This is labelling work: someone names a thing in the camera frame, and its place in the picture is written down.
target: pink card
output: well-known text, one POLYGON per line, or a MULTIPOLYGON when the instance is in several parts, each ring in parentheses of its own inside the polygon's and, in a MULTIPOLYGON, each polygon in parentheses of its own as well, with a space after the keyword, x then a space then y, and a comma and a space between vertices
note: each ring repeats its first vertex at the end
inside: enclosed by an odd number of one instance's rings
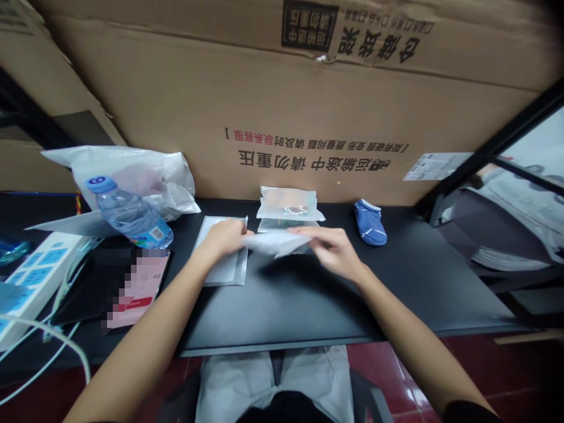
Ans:
POLYGON ((108 329, 131 326, 147 311, 159 292, 169 258, 169 251, 164 257, 137 258, 137 264, 125 275, 125 288, 119 290, 117 304, 108 313, 108 329))

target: water bottle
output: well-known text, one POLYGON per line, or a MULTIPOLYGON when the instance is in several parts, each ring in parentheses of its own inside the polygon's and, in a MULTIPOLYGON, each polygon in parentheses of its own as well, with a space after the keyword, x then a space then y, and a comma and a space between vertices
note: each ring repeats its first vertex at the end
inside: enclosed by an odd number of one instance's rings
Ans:
POLYGON ((109 176, 89 179, 102 216, 131 242, 145 249, 165 249, 174 234, 159 213, 137 194, 122 190, 109 176))

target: red floor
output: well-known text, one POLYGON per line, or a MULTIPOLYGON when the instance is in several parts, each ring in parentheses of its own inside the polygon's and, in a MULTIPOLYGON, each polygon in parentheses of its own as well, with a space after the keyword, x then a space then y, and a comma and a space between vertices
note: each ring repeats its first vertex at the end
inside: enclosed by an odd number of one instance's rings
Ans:
MULTIPOLYGON (((492 338, 474 335, 444 338, 443 342, 505 423, 564 421, 564 415, 557 418, 554 414, 563 410, 564 347, 555 341, 500 346, 492 338), (551 419, 545 418, 549 410, 551 419)), ((395 423, 440 421, 388 343, 349 345, 348 353, 351 366, 382 388, 395 423)), ((200 363, 201 358, 175 359, 135 422, 155 422, 164 398, 200 363)), ((0 407, 0 421, 59 423, 83 384, 81 368, 45 375, 0 407)), ((0 398, 15 388, 1 389, 0 398)))

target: gray pants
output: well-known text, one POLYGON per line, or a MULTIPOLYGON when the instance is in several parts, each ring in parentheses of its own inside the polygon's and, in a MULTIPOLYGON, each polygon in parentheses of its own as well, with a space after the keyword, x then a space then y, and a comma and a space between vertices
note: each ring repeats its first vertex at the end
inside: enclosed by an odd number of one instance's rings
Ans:
POLYGON ((280 384, 268 352, 212 355, 202 363, 196 423, 235 423, 250 407, 265 408, 280 391, 298 391, 335 423, 353 423, 344 345, 288 350, 280 384))

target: folded sock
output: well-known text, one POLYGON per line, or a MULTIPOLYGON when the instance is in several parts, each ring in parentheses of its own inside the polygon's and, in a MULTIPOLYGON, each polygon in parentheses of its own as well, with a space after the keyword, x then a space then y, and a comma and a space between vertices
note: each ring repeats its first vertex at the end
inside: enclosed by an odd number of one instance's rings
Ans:
POLYGON ((388 236, 380 222, 381 209, 366 200, 360 200, 354 205, 357 215, 357 225, 360 236, 367 244, 382 246, 388 241, 388 236))

